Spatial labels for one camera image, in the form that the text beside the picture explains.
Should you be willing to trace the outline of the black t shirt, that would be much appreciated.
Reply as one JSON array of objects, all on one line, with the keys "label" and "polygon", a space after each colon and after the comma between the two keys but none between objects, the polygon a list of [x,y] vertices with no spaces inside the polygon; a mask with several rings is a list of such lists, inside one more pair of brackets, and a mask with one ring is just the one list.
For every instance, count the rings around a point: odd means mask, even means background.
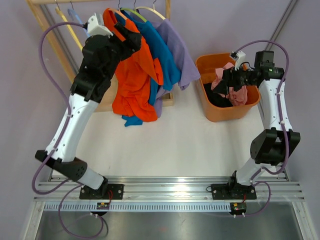
[{"label": "black t shirt", "polygon": [[203,84],[205,94],[208,98],[208,101],[218,107],[218,108],[229,108],[232,107],[232,103],[225,97],[222,97],[218,93],[214,93],[211,90],[211,83],[205,83]]}]

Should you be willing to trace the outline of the pink t shirt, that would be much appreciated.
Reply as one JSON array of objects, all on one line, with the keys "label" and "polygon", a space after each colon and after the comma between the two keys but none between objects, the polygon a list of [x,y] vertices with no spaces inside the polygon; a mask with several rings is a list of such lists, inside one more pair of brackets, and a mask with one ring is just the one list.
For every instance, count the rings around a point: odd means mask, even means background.
[{"label": "pink t shirt", "polygon": [[236,107],[247,103],[248,90],[246,86],[234,82],[229,75],[233,73],[234,67],[233,63],[228,62],[223,67],[216,68],[215,79],[211,83],[210,90]]}]

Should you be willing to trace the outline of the orange t shirt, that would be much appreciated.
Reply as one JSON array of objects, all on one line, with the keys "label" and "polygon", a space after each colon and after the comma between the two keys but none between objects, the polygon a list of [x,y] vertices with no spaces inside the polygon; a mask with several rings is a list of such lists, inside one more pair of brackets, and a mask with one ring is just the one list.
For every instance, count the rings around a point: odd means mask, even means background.
[{"label": "orange t shirt", "polygon": [[139,51],[118,64],[115,76],[118,86],[112,103],[113,112],[127,117],[136,116],[144,122],[156,121],[156,110],[149,103],[151,80],[163,85],[164,77],[160,61],[152,57],[145,38],[141,39]]}]

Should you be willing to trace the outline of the light blue hanger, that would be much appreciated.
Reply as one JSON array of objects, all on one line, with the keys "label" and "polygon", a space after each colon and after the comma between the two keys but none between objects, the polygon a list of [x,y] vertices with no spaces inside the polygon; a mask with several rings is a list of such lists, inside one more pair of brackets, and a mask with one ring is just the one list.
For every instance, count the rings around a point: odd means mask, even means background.
[{"label": "light blue hanger", "polygon": [[85,32],[86,36],[89,38],[90,34],[88,33],[88,29],[87,29],[88,23],[87,22],[83,23],[83,21],[81,20],[81,18],[79,17],[77,12],[75,11],[74,5],[71,0],[69,0],[69,3],[71,5],[71,8],[67,9],[67,13],[68,13],[69,17],[71,18],[72,21],[76,20],[77,23],[84,25],[83,31]]}]

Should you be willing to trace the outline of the yellow hanger with metal hook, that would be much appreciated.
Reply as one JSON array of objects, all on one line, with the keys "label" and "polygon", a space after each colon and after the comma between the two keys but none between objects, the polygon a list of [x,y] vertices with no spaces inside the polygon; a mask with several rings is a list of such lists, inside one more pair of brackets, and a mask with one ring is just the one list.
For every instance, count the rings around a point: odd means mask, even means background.
[{"label": "yellow hanger with metal hook", "polygon": [[[64,13],[62,12],[62,10],[60,9],[60,6],[59,6],[57,0],[55,0],[54,2],[56,4],[56,8],[55,8],[56,13],[60,16],[62,21],[66,23],[68,20],[67,20],[66,16],[64,15]],[[79,50],[81,51],[83,49],[83,46],[82,46],[81,42],[79,41],[76,33],[74,32],[72,26],[67,24],[66,28],[67,28],[69,34],[71,35],[71,37],[73,38],[74,42],[78,46]]]}]

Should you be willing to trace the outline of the peach hanger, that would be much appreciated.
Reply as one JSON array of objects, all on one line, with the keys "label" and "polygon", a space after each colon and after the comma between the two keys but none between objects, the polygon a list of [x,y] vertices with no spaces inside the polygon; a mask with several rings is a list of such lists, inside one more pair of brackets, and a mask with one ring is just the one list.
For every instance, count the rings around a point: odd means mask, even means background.
[{"label": "peach hanger", "polygon": [[128,18],[124,14],[121,13],[119,4],[118,4],[118,8],[111,8],[110,7],[108,10],[115,13],[115,14],[118,14],[124,20],[124,23],[126,23]]}]

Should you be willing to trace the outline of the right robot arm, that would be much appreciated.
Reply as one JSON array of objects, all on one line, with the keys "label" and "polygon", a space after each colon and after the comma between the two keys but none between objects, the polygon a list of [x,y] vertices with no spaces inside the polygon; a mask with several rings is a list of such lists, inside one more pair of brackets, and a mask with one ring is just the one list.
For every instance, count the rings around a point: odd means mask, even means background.
[{"label": "right robot arm", "polygon": [[258,51],[254,67],[246,69],[246,55],[239,50],[231,53],[235,65],[223,71],[221,82],[214,92],[226,94],[244,86],[255,86],[260,93],[258,109],[263,131],[252,140],[250,158],[233,172],[225,184],[212,184],[208,191],[214,200],[255,200],[255,187],[265,172],[278,175],[284,171],[289,156],[301,140],[289,121],[285,102],[286,70],[274,63],[273,51]]}]

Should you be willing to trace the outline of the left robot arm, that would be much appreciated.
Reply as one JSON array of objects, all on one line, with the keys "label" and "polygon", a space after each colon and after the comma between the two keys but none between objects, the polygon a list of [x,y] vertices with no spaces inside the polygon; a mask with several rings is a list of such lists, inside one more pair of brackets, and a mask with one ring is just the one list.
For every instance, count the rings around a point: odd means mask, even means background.
[{"label": "left robot arm", "polygon": [[85,200],[105,199],[109,196],[108,179],[88,167],[76,157],[76,150],[83,131],[111,86],[111,79],[120,62],[130,58],[142,47],[142,35],[128,30],[117,22],[114,27],[124,39],[90,18],[85,24],[60,22],[49,27],[41,36],[54,28],[71,25],[89,32],[82,48],[82,63],[75,76],[67,97],[44,66],[43,71],[60,92],[66,103],[66,111],[50,144],[38,150],[35,158],[41,167],[48,166],[61,173],[68,180],[82,187],[80,198]]}]

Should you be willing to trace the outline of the green hanger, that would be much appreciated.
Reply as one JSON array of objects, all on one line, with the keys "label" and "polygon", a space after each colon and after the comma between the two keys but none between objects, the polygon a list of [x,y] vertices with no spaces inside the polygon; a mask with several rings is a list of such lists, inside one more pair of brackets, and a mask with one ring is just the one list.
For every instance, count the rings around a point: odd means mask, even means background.
[{"label": "green hanger", "polygon": [[122,14],[124,14],[134,23],[139,23],[139,24],[146,23],[148,20],[136,10],[135,4],[136,4],[136,0],[133,2],[133,8],[120,7],[119,10]]}]

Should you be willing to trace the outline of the cream hanger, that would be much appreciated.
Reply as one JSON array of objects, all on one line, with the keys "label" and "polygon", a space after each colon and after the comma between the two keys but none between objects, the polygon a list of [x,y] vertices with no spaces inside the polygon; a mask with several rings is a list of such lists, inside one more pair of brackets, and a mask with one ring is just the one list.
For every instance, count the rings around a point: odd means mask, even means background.
[{"label": "cream hanger", "polygon": [[166,18],[165,18],[160,12],[158,12],[158,11],[156,10],[156,8],[155,8],[155,3],[156,3],[156,2],[157,2],[157,0],[154,0],[154,1],[152,2],[152,7],[148,7],[148,6],[138,6],[138,7],[135,7],[134,9],[135,9],[135,10],[140,10],[140,9],[142,9],[142,10],[150,11],[151,13],[155,14],[156,16],[158,16],[160,19],[165,20]]}]

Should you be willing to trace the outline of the lavender t shirt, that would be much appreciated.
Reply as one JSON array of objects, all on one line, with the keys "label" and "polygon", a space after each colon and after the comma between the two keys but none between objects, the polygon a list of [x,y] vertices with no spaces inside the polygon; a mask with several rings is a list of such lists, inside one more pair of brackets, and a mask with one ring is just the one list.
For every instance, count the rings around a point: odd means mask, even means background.
[{"label": "lavender t shirt", "polygon": [[168,19],[163,20],[161,23],[153,22],[151,24],[160,33],[173,55],[174,63],[181,71],[181,77],[177,84],[184,91],[191,82],[200,78],[200,73],[190,56],[188,48]]}]

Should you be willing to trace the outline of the blue t shirt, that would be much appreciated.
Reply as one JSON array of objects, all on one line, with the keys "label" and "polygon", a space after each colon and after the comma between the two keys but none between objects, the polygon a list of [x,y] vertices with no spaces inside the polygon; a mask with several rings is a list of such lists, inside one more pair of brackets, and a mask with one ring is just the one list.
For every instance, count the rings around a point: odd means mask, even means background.
[{"label": "blue t shirt", "polygon": [[159,118],[163,108],[162,95],[173,90],[174,85],[181,79],[181,71],[175,64],[169,47],[150,21],[143,22],[142,20],[137,20],[132,15],[129,15],[129,12],[124,8],[120,11],[136,25],[148,44],[152,58],[159,60],[161,65],[163,85],[159,85],[152,79],[150,81],[150,95],[148,100],[149,104],[154,107],[157,117]]}]

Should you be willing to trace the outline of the orange plastic basket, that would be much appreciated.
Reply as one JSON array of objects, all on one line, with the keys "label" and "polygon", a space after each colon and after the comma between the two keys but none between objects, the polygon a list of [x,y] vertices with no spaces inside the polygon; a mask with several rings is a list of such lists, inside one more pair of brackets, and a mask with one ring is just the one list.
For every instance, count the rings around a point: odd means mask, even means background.
[{"label": "orange plastic basket", "polygon": [[200,73],[200,79],[195,82],[202,109],[206,118],[211,122],[221,122],[241,119],[248,111],[260,101],[260,93],[256,86],[247,87],[247,102],[241,106],[218,107],[208,99],[205,84],[211,84],[216,78],[216,69],[224,67],[227,63],[235,64],[229,53],[216,53],[202,55],[197,58],[195,65]]}]

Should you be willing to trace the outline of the wooden clothes rack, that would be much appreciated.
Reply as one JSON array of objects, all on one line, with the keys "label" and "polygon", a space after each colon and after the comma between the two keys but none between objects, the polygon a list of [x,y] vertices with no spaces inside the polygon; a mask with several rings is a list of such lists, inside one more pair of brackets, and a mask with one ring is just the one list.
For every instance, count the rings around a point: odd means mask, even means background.
[{"label": "wooden clothes rack", "polygon": [[[61,17],[56,13],[56,3],[54,0],[27,0],[31,12],[37,20],[42,31],[47,30],[58,23],[65,23]],[[76,22],[71,20],[68,15],[68,9],[71,8],[69,0],[57,0],[57,3],[69,22]],[[103,14],[107,8],[118,8],[118,3],[114,0],[72,0],[74,10],[85,23],[94,14]],[[71,26],[77,35],[82,47],[85,45],[85,41],[88,38],[83,28],[76,29],[75,26]],[[72,83],[74,78],[79,72],[80,65],[83,60],[83,53],[74,42],[73,38],[69,34],[66,25],[56,27],[51,30],[45,37],[45,41],[48,42],[61,63],[65,74],[69,81]]]}]

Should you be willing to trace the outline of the aluminium mounting rail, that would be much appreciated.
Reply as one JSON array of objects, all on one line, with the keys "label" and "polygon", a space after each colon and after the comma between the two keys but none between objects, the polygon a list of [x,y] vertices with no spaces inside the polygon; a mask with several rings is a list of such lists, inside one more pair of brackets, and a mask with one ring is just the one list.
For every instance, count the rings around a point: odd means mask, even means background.
[{"label": "aluminium mounting rail", "polygon": [[[297,181],[289,181],[283,176],[260,177],[256,186],[257,202],[265,202],[268,189],[272,202],[304,202],[302,187]],[[123,184],[123,202],[211,202],[208,191],[211,184],[225,184],[228,178],[218,177],[124,177],[108,178],[111,184]]]}]

